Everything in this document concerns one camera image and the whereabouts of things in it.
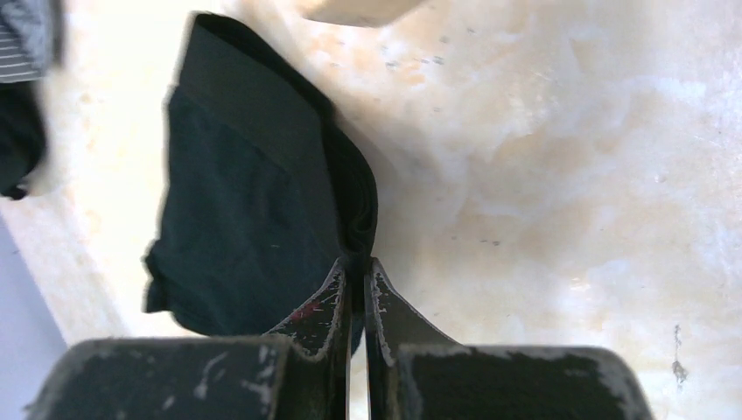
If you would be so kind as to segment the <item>wooden compartment tray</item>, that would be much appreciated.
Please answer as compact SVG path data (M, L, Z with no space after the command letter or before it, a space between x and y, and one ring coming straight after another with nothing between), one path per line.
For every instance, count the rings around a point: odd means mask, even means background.
M297 1L303 18L331 25L382 27L414 10L424 0Z

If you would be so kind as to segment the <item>grey striped underwear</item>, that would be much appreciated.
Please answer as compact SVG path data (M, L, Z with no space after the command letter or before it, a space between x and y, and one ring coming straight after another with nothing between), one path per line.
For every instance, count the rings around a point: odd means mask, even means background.
M42 78L57 54L60 7L48 0L1 2L1 82Z

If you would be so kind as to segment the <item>black boxer underwear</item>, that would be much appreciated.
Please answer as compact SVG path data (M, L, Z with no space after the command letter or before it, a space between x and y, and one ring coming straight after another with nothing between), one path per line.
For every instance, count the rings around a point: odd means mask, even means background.
M339 263L358 346L377 190L332 102L243 23L198 13L168 127L144 311L202 335L262 334L302 316Z

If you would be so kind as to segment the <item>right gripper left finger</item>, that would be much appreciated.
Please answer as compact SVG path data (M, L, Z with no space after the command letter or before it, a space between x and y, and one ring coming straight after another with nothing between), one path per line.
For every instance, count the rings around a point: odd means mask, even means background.
M344 419L350 315L336 262L259 336L92 339L54 365L29 419Z

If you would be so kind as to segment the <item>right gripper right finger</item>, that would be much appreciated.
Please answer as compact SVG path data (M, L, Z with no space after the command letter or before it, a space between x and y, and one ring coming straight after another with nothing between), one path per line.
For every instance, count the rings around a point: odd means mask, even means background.
M649 419L634 372L595 346L468 346L394 288L378 260L364 279L373 419Z

